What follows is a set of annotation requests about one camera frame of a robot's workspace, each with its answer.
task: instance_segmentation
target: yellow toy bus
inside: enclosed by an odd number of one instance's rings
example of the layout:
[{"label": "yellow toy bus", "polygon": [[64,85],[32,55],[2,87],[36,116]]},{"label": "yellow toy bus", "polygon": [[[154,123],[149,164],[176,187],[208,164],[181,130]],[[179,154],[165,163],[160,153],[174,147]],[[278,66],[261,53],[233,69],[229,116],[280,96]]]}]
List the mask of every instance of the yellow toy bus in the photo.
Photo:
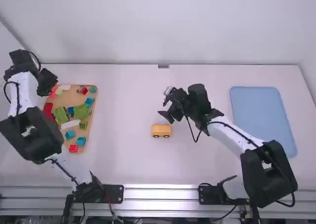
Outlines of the yellow toy bus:
[{"label": "yellow toy bus", "polygon": [[152,136],[154,138],[169,138],[171,136],[171,124],[154,124],[152,126]]}]

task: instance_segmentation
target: red toy block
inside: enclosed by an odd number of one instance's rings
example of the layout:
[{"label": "red toy block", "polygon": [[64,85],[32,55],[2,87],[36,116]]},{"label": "red toy block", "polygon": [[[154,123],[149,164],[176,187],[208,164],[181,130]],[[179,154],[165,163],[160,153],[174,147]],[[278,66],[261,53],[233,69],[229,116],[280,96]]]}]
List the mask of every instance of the red toy block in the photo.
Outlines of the red toy block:
[{"label": "red toy block", "polygon": [[87,94],[87,92],[88,92],[88,89],[87,89],[86,87],[83,87],[83,88],[80,90],[80,93],[83,94],[83,95]]},{"label": "red toy block", "polygon": [[50,118],[53,122],[55,122],[53,116],[51,115],[51,110],[53,109],[53,103],[46,102],[43,108],[43,112]]},{"label": "red toy block", "polygon": [[78,145],[76,145],[76,144],[70,145],[69,152],[76,153],[77,151],[78,151]]},{"label": "red toy block", "polygon": [[51,109],[53,109],[53,105],[51,102],[46,102],[43,108],[44,112],[51,113]]}]

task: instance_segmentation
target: white wall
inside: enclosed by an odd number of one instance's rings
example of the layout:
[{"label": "white wall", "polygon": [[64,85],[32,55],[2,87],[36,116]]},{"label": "white wall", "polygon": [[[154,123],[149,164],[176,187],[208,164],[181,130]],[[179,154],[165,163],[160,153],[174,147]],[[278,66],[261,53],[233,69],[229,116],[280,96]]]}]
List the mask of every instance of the white wall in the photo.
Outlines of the white wall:
[{"label": "white wall", "polygon": [[46,63],[301,63],[316,95],[315,0],[0,0]]}]

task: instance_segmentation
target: small metal bracket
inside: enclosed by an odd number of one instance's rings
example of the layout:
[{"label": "small metal bracket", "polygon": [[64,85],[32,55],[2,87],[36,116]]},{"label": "small metal bracket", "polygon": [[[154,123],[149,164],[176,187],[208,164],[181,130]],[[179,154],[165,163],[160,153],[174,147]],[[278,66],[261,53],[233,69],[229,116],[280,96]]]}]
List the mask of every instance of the small metal bracket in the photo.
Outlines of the small metal bracket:
[{"label": "small metal bracket", "polygon": [[169,69],[170,65],[169,64],[158,64],[158,69]]},{"label": "small metal bracket", "polygon": [[198,186],[198,201],[200,205],[248,205],[248,199],[229,199],[223,187],[212,185]]},{"label": "small metal bracket", "polygon": [[[109,203],[109,200],[112,204],[120,204],[124,200],[124,186],[122,185],[103,185],[103,188],[106,193],[106,197],[102,200],[91,201],[85,200],[84,203]],[[82,203],[83,200],[75,200],[75,203]]]}]

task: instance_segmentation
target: blue toy block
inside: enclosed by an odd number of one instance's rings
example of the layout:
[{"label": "blue toy block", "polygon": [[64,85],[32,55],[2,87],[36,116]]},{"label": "blue toy block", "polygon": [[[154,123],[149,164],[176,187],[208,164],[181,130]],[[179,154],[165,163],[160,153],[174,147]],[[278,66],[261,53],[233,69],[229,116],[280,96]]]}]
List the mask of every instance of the blue toy block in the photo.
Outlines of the blue toy block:
[{"label": "blue toy block", "polygon": [[74,114],[75,114],[75,109],[74,109],[74,107],[68,107],[67,113],[70,114],[71,117],[73,117]]},{"label": "blue toy block", "polygon": [[90,91],[91,93],[96,93],[96,92],[97,92],[97,89],[96,89],[96,87],[92,86],[92,87],[89,88],[89,91]]},{"label": "blue toy block", "polygon": [[72,138],[74,138],[75,136],[76,136],[76,134],[75,134],[75,132],[72,131],[72,130],[67,131],[67,133],[66,133],[66,135],[65,135],[65,137],[66,137],[67,140],[72,139]]},{"label": "blue toy block", "polygon": [[90,108],[92,106],[93,102],[94,102],[94,98],[88,97],[84,103],[87,105],[88,108]]},{"label": "blue toy block", "polygon": [[85,145],[85,141],[86,141],[86,140],[87,140],[87,139],[86,139],[85,137],[79,137],[79,138],[77,139],[77,145],[83,147],[83,146]]}]

